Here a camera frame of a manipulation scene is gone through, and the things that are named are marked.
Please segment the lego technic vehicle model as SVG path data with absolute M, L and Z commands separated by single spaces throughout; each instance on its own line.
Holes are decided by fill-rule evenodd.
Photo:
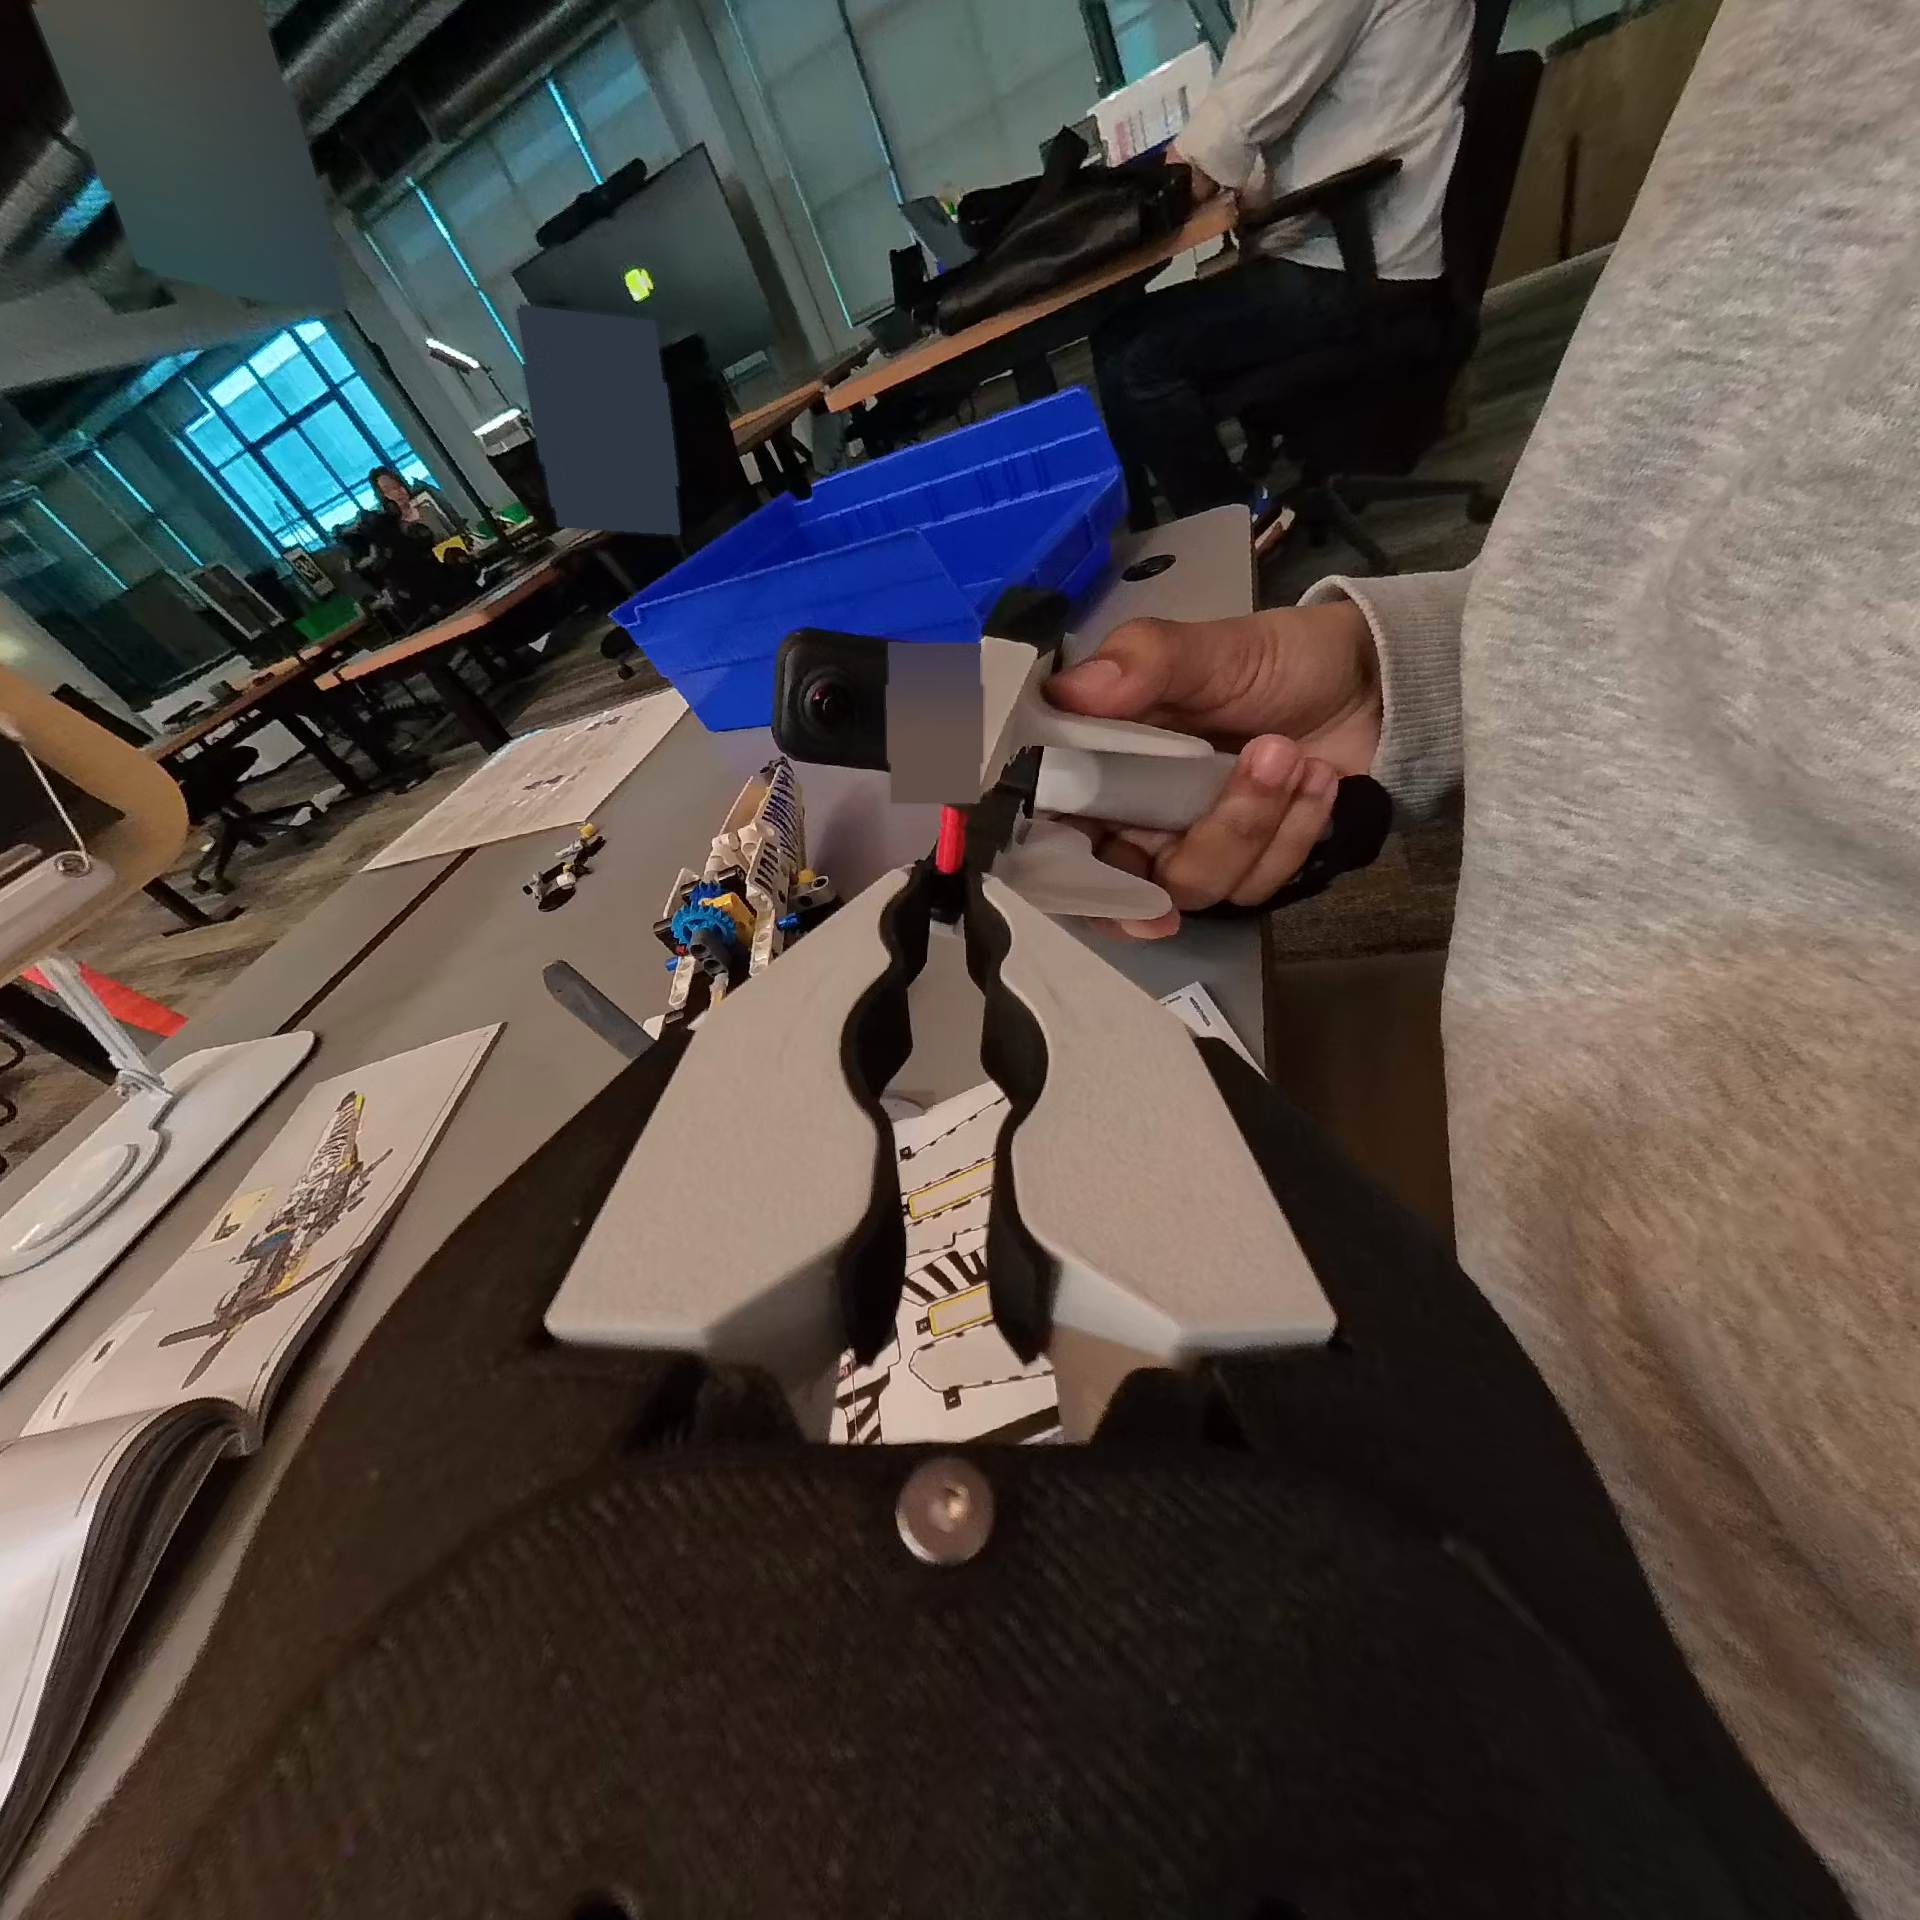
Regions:
M 696 1028 L 836 906 L 831 877 L 809 865 L 797 768 L 780 752 L 743 785 L 705 861 L 684 868 L 663 901 L 653 922 L 668 972 L 663 1012 L 636 1021 L 568 963 L 547 964 L 544 988 L 577 1025 L 636 1061 L 664 1035 Z

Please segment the black office chair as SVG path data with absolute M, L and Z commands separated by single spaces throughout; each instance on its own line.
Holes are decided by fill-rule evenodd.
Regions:
M 1349 340 L 1252 373 L 1225 398 L 1225 412 L 1252 428 L 1254 454 L 1287 457 L 1299 472 L 1280 492 L 1277 547 L 1325 547 L 1340 538 L 1372 572 L 1388 574 L 1395 563 L 1359 525 L 1361 507 L 1445 499 L 1479 525 L 1496 514 L 1500 493 L 1488 485 L 1421 481 L 1413 468 L 1447 435 L 1452 390 L 1479 342 L 1481 302 L 1543 73 L 1545 59 L 1533 50 L 1471 57 L 1432 320 L 1390 314 L 1376 274 L 1365 202 L 1399 171 L 1395 157 L 1365 160 L 1283 204 L 1331 217 L 1365 309 Z

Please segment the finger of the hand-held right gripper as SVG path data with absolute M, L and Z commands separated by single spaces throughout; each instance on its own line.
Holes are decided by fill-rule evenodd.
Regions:
M 1205 739 L 1054 706 L 1044 698 L 1048 662 L 1052 654 L 1027 641 L 979 641 L 980 785 L 996 785 L 1012 758 L 1028 749 L 1128 761 L 1211 758 Z
M 996 881 L 1056 922 L 1156 922 L 1173 912 L 1151 877 L 1101 860 L 1076 824 L 1024 824 L 996 854 Z

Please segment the black bag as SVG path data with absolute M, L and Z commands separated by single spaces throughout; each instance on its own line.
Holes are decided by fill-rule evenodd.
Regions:
M 950 209 L 915 198 L 901 212 L 933 219 L 921 233 L 957 244 L 933 273 L 907 249 L 889 254 L 896 310 L 917 329 L 953 337 L 1052 292 L 1149 241 L 1176 233 L 1196 205 L 1192 169 L 1165 147 L 1105 162 L 1079 129 L 1059 129 L 1032 177 L 968 189 Z

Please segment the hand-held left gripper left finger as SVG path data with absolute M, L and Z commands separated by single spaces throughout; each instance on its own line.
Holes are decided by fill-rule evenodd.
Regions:
M 875 877 L 676 1049 L 544 1313 L 555 1341 L 749 1368 L 829 1430 L 839 1362 L 889 1339 L 904 1278 L 879 1100 L 911 1049 L 924 883 Z

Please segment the white instruction sheet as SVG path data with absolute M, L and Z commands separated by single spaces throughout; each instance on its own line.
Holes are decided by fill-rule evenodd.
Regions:
M 663 688 L 630 705 L 517 736 L 372 854 L 365 870 L 588 826 L 685 713 L 685 699 Z

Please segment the wooden office desk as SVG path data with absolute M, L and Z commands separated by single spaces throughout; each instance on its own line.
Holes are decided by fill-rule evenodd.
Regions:
M 478 693 L 460 680 L 452 654 L 462 646 L 473 649 L 491 642 L 509 612 L 563 584 L 584 560 L 600 563 L 614 588 L 630 589 L 629 572 L 607 558 L 609 542 L 612 536 L 607 533 L 563 530 L 544 542 L 541 554 L 507 566 L 499 584 L 467 606 L 409 637 L 389 641 L 358 654 L 350 654 L 350 644 L 368 632 L 368 622 L 355 618 L 333 635 L 261 668 L 225 705 L 151 744 L 144 754 L 172 764 L 225 729 L 254 724 L 286 724 L 289 729 L 305 721 L 304 709 L 310 706 L 305 696 L 320 698 L 324 690 L 374 682 L 401 670 L 423 675 L 462 733 L 491 752 L 504 745 L 509 733 Z
M 1214 197 L 1171 236 L 989 320 L 955 333 L 929 333 L 878 368 L 829 386 L 823 406 L 878 457 L 911 441 L 926 426 L 957 419 L 998 377 L 1012 380 L 1016 403 L 1054 395 L 1059 382 L 1052 355 L 1088 340 L 1099 323 L 1137 300 L 1149 282 L 1192 251 L 1221 242 L 1235 221 L 1235 202 Z

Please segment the open instruction booklet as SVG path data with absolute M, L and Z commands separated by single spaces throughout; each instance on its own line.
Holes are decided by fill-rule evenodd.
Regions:
M 160 1558 L 351 1283 L 503 1025 L 317 1085 L 200 1237 L 3 1449 L 3 1860 L 80 1741 Z

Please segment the large black screen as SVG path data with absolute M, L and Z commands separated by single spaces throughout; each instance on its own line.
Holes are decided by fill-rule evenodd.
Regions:
M 541 242 L 512 274 L 526 305 L 648 320 L 660 347 L 694 340 L 708 363 L 761 373 L 793 349 L 752 264 L 704 147 L 593 205 L 564 237 Z

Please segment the empty blue plastic bin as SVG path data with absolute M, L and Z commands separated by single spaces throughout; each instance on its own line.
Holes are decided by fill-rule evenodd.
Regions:
M 788 514 L 774 556 L 864 598 L 911 592 L 979 624 L 1008 589 L 1084 602 L 1121 505 L 1093 398 L 1068 389 L 836 473 Z
M 788 633 L 980 635 L 980 614 L 924 533 L 734 566 L 712 584 L 660 579 L 609 614 L 708 733 L 769 726 L 776 649 Z

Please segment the person's right forearm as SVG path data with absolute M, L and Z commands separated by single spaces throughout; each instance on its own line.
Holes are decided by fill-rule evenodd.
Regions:
M 1300 733 L 1343 778 L 1372 778 L 1400 830 L 1455 812 L 1465 768 L 1460 641 L 1476 563 L 1372 580 L 1327 576 L 1295 610 L 1327 644 L 1331 717 Z

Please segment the person's right hand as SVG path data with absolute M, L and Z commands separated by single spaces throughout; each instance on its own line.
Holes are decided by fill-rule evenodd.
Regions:
M 1372 771 L 1385 710 L 1376 641 L 1345 596 L 1211 622 L 1135 618 L 1044 693 L 1068 713 L 1200 736 L 1235 754 L 1215 802 L 1185 833 L 1088 828 L 1099 860 L 1171 901 L 1153 920 L 1097 925 L 1141 941 L 1176 932 L 1184 909 L 1252 907 L 1287 888 L 1327 828 L 1336 782 Z

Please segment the white sticker sheet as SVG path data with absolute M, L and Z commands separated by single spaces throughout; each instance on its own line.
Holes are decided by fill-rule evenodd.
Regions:
M 1006 1114 L 983 1084 L 894 1123 L 904 1234 L 896 1329 L 873 1360 L 839 1360 L 831 1445 L 1061 1441 L 1052 1365 L 1021 1360 L 992 1313 L 987 1219 Z

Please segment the person's grey hoodie torso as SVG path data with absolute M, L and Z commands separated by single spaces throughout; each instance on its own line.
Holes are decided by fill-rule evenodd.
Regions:
M 1918 21 L 1726 4 L 1471 570 L 1462 1266 L 1916 1915 Z

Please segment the small black lego assembly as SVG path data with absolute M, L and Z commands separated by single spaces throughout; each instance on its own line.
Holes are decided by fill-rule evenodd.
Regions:
M 567 906 L 575 899 L 580 881 L 591 873 L 591 865 L 603 849 L 605 837 L 591 824 L 575 826 L 567 843 L 520 885 L 520 892 L 535 904 L 537 912 Z

